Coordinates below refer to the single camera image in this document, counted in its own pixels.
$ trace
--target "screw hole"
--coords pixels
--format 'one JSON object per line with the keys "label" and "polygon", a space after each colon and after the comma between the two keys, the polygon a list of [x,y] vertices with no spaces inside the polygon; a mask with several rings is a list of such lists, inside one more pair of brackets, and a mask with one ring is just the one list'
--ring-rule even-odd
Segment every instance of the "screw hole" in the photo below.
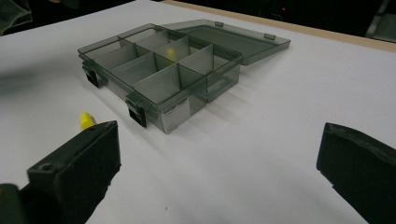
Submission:
{"label": "screw hole", "polygon": [[53,167],[52,167],[51,163],[45,163],[40,166],[40,170],[43,170],[43,171],[50,171],[50,170],[52,170],[52,168]]}

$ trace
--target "black latch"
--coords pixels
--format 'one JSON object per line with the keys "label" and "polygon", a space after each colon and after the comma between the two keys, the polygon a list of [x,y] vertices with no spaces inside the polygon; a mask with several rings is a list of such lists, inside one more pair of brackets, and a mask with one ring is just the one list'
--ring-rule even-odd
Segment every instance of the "black latch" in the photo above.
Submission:
{"label": "black latch", "polygon": [[92,85],[99,88],[100,85],[98,78],[96,77],[96,73],[86,66],[82,66],[82,69],[84,69],[87,79],[92,83]]}
{"label": "black latch", "polygon": [[146,128],[148,126],[146,123],[146,113],[144,108],[138,107],[136,109],[136,113],[133,110],[129,109],[129,116],[131,116],[131,118],[134,119],[134,121],[136,121],[142,127]]}

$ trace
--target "box latch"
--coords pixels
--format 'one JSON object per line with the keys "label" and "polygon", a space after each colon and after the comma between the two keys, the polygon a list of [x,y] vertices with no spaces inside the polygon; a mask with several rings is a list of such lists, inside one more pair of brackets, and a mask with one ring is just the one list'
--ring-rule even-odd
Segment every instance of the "box latch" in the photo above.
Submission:
{"label": "box latch", "polygon": [[125,103],[128,105],[129,116],[134,119],[140,126],[146,128],[146,111],[143,107],[138,106],[135,102],[131,100],[126,100]]}

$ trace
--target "yellow object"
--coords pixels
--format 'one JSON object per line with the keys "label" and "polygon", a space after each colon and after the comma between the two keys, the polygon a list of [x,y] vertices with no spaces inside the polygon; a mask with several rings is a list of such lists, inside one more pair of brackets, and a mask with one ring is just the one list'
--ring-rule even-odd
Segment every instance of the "yellow object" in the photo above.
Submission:
{"label": "yellow object", "polygon": [[167,58],[168,58],[169,60],[172,60],[172,61],[174,61],[174,62],[177,61],[177,56],[176,56],[176,53],[175,53],[175,50],[174,50],[174,49],[168,49],[168,50],[166,51],[166,56],[167,56]]}
{"label": "yellow object", "polygon": [[79,116],[79,125],[81,126],[82,130],[86,130],[87,128],[94,125],[92,117],[89,113],[84,112]]}

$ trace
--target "hinged lid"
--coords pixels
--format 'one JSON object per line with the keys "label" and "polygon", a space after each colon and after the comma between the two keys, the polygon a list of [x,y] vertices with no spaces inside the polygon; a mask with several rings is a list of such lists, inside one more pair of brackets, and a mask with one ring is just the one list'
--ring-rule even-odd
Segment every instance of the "hinged lid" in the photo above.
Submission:
{"label": "hinged lid", "polygon": [[227,25],[221,21],[183,21],[163,27],[241,52],[242,65],[255,63],[288,48],[290,44],[289,39]]}

